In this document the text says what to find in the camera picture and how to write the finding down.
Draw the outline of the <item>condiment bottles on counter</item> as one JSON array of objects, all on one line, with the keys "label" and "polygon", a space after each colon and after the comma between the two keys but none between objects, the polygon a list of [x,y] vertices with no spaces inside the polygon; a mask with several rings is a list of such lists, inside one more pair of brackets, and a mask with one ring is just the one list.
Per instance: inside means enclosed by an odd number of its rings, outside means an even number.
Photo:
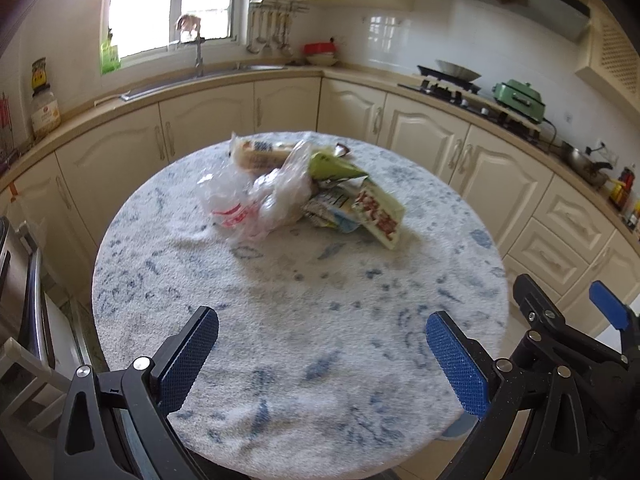
[{"label": "condiment bottles on counter", "polygon": [[634,165],[625,166],[617,179],[613,179],[613,188],[608,202],[622,215],[626,228],[634,232],[639,224],[639,200],[632,196],[636,174]]}]

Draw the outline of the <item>steel wok pan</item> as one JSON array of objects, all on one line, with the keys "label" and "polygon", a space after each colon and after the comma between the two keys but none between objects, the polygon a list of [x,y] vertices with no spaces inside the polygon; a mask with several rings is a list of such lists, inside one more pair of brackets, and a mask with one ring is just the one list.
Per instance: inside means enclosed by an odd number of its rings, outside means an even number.
[{"label": "steel wok pan", "polygon": [[439,70],[448,76],[466,81],[473,82],[477,79],[480,79],[481,74],[474,72],[474,70],[470,70],[462,65],[446,62],[443,60],[436,61]]}]

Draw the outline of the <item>cream kitchen base cabinets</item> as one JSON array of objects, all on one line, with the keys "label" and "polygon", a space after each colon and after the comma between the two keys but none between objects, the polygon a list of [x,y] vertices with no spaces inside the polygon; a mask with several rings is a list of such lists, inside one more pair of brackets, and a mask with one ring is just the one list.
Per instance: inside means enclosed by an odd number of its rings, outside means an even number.
[{"label": "cream kitchen base cabinets", "polygon": [[320,184],[375,179],[367,148],[399,155],[455,190],[478,214],[511,270],[529,273],[565,317],[600,330],[588,302],[601,281],[623,300],[639,292],[639,245],[600,193],[550,156],[495,127],[404,89],[345,76],[251,76],[112,104],[52,134],[1,180],[2,200],[37,207],[65,240],[55,265],[75,292],[89,283],[96,245],[126,199],[171,162],[214,146],[209,162],[237,181],[314,149]]}]

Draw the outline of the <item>red lidded bowl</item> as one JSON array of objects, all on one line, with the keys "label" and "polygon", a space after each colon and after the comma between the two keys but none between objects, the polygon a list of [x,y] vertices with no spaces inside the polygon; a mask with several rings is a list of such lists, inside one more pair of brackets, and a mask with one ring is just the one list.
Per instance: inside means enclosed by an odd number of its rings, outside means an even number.
[{"label": "red lidded bowl", "polygon": [[334,41],[313,42],[303,46],[305,60],[313,66],[334,66],[338,62]]}]

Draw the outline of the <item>green electric cooking pot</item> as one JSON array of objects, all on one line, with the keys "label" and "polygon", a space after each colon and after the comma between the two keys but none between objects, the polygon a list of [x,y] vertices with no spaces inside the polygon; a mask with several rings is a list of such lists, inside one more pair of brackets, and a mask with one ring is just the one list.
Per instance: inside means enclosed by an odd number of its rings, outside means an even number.
[{"label": "green electric cooking pot", "polygon": [[509,79],[507,82],[495,84],[491,92],[498,103],[523,115],[530,122],[541,124],[544,120],[546,106],[541,94],[534,90],[529,82]]}]

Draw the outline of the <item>clear plastic bag red print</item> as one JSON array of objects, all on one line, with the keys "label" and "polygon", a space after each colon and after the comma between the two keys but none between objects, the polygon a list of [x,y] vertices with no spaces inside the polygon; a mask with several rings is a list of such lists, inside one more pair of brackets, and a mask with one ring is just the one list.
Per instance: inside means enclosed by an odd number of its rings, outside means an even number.
[{"label": "clear plastic bag red print", "polygon": [[312,195],[308,166],[314,144],[295,143],[282,167],[250,172],[228,157],[212,166],[196,184],[203,210],[230,240],[261,240],[299,220]]}]

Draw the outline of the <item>blue white wrapper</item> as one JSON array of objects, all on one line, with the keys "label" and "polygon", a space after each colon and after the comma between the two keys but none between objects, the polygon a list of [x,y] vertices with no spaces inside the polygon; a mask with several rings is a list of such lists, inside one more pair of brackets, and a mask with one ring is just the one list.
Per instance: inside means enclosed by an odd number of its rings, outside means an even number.
[{"label": "blue white wrapper", "polygon": [[346,188],[326,188],[308,200],[303,212],[314,226],[348,234],[361,226],[354,203],[355,194]]}]

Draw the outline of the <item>glass jar yellow label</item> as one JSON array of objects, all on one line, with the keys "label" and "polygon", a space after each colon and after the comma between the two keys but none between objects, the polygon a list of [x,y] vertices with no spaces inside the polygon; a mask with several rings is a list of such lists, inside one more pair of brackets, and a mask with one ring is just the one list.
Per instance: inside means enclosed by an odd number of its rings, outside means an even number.
[{"label": "glass jar yellow label", "polygon": [[32,63],[32,134],[37,142],[61,125],[61,113],[47,75],[45,58]]}]

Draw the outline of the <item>green bag on windowsill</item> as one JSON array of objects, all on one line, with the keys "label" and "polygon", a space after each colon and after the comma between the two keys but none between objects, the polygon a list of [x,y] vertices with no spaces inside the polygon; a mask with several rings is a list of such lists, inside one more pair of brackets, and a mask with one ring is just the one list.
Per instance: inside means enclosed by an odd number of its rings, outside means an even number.
[{"label": "green bag on windowsill", "polygon": [[118,47],[113,44],[113,33],[109,28],[107,29],[106,39],[101,44],[100,50],[100,69],[101,74],[108,74],[119,70],[122,63],[118,53]]}]

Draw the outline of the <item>white red text snack box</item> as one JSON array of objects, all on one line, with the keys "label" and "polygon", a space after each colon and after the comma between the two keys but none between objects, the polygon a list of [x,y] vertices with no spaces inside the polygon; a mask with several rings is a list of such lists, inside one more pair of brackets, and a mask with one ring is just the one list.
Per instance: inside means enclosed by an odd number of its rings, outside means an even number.
[{"label": "white red text snack box", "polygon": [[390,250],[396,247],[406,208],[393,195],[366,177],[356,193],[352,210],[360,224],[382,245]]}]

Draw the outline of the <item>green snack wrapper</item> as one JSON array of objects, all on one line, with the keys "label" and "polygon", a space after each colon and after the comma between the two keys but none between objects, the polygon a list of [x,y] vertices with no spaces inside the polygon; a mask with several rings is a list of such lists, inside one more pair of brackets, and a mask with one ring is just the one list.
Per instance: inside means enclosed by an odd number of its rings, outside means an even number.
[{"label": "green snack wrapper", "polygon": [[367,171],[352,162],[326,152],[311,155],[309,175],[316,181],[339,181],[367,177]]}]

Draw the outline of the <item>hanging utensil rack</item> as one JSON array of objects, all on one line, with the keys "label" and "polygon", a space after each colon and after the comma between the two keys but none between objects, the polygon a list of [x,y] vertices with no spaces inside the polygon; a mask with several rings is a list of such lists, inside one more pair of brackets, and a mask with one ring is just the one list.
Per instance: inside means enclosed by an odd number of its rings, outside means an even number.
[{"label": "hanging utensil rack", "polygon": [[250,0],[245,49],[251,55],[271,56],[277,51],[292,58],[294,18],[309,12],[310,7],[297,0]]}]

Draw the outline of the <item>chrome sink faucet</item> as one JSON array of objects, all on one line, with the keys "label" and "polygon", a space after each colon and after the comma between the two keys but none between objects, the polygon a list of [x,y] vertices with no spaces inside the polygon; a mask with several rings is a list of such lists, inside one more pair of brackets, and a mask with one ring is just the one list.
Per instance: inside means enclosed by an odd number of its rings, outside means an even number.
[{"label": "chrome sink faucet", "polygon": [[202,43],[203,38],[200,35],[196,35],[194,40],[194,44],[196,47],[196,57],[195,57],[195,75],[200,78],[204,76],[204,58],[202,53]]}]

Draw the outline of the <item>steel pot on counter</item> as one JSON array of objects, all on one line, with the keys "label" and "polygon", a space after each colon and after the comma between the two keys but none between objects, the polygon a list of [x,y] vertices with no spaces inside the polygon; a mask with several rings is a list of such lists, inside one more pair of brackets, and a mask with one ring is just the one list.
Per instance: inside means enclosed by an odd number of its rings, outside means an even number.
[{"label": "steel pot on counter", "polygon": [[606,160],[604,162],[594,162],[587,154],[565,141],[561,144],[560,157],[578,177],[581,177],[582,180],[594,188],[602,188],[608,180],[605,170],[613,169],[610,162]]}]

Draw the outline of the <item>white bread wrapper package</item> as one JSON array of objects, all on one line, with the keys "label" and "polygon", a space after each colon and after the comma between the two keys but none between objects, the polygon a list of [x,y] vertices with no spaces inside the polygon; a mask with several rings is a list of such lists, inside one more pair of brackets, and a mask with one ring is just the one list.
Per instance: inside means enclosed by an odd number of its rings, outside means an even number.
[{"label": "white bread wrapper package", "polygon": [[230,158],[239,168],[250,172],[268,172],[283,166],[295,143],[256,140],[233,133]]}]

